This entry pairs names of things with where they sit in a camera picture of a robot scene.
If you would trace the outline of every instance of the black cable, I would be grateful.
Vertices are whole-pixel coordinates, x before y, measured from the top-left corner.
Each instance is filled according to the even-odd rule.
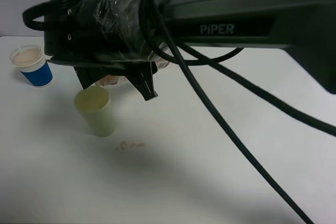
[[[255,95],[259,96],[260,98],[264,99],[265,101],[269,102],[273,106],[277,107],[282,112],[285,112],[287,115],[291,116],[292,118],[309,125],[317,130],[323,131],[330,135],[336,136],[336,127],[330,125],[328,123],[322,122],[316,118],[313,118],[310,115],[307,115],[292,106],[288,105],[287,103],[281,101],[279,98],[274,96],[273,94],[267,92],[266,90],[254,85],[250,81],[246,80],[244,77],[240,76],[239,74],[233,72],[232,70],[218,64],[216,61],[206,57],[205,55],[201,54],[200,52],[196,51],[195,49],[187,46],[185,43],[181,42],[180,40],[176,39],[176,44],[182,50],[187,52],[188,54],[194,56],[195,58],[201,60],[202,62],[206,63],[207,65],[213,67],[214,69],[218,70],[220,73],[228,76],[232,80],[238,82],[244,88],[248,89]]]
[[[313,224],[313,222],[302,211],[302,209],[300,209],[300,207],[289,197],[289,195],[276,183],[276,181],[268,174],[268,172],[262,167],[262,165],[255,159],[252,153],[246,148],[246,146],[242,143],[242,141],[238,138],[235,132],[230,128],[230,126],[227,124],[224,118],[220,115],[220,113],[216,110],[214,105],[211,103],[210,99],[204,93],[201,86],[198,84],[195,77],[190,72],[190,69],[188,68],[185,60],[183,59],[180,51],[178,50],[173,38],[171,37],[154,0],[141,0],[141,4],[139,8],[140,24],[143,23],[143,26],[141,26],[141,30],[144,33],[146,42],[152,47],[152,49],[155,52],[158,51],[159,55],[163,55],[162,58],[165,58],[166,54],[163,54],[162,52],[160,52],[160,50],[157,49],[157,45],[155,45],[154,41],[149,36],[149,31],[148,31],[149,20],[146,19],[146,17],[152,17],[152,16],[155,18],[155,24],[156,26],[158,26],[160,32],[164,36],[165,42],[167,43],[168,47],[173,53],[175,60],[181,67],[187,80],[189,81],[189,83],[191,84],[191,86],[193,87],[193,89],[195,90],[199,98],[201,99],[201,101],[207,107],[211,115],[219,123],[219,125],[226,132],[226,134],[231,138],[231,140],[234,142],[237,148],[242,152],[242,154],[248,159],[248,161],[253,165],[253,167],[261,174],[261,176],[268,182],[268,184],[279,194],[279,196],[302,218],[302,220],[305,223]],[[203,61],[204,63],[206,63],[206,59],[202,59],[202,57],[199,57],[199,59]],[[215,61],[208,59],[208,58],[207,60],[210,60],[211,62],[209,63],[215,66],[214,64]]]

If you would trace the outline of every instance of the blue paper cup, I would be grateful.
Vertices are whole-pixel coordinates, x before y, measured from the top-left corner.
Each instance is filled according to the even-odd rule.
[[[10,56],[13,65],[32,85],[42,88],[51,83],[53,74],[40,47],[19,47]]]

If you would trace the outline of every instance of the paper cup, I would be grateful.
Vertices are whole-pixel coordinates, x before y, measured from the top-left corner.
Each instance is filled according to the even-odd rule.
[[[104,137],[113,133],[115,123],[107,90],[97,86],[81,90],[75,97],[75,107],[96,136]]]
[[[53,74],[38,46],[19,47],[10,56],[13,65],[32,85],[41,88],[51,83]]]

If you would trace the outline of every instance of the white tabletop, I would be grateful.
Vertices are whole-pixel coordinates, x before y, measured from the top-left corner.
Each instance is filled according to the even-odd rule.
[[[245,160],[176,65],[154,76],[145,102],[110,86],[118,122],[95,137],[73,106],[71,67],[34,88],[11,65],[22,45],[0,38],[0,221],[48,223],[302,223]],[[230,49],[198,48],[209,56]],[[285,52],[246,49],[224,63],[289,104],[336,125],[336,97]],[[336,138],[311,129],[211,69],[192,71],[264,167],[316,223],[336,220]],[[116,151],[123,141],[143,148]]]

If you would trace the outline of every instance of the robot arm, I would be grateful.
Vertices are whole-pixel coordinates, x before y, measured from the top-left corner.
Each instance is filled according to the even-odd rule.
[[[48,8],[32,7],[23,18],[28,27],[45,31],[50,62],[75,67],[84,89],[111,74],[126,76],[145,100],[156,97],[155,54],[140,34],[139,21],[130,27],[135,39],[105,33],[93,17],[99,3],[51,0],[41,4]],[[161,11],[172,36],[187,44],[280,48],[336,93],[336,0],[169,0]],[[39,16],[45,22],[33,21]],[[156,43],[162,43],[160,37]]]

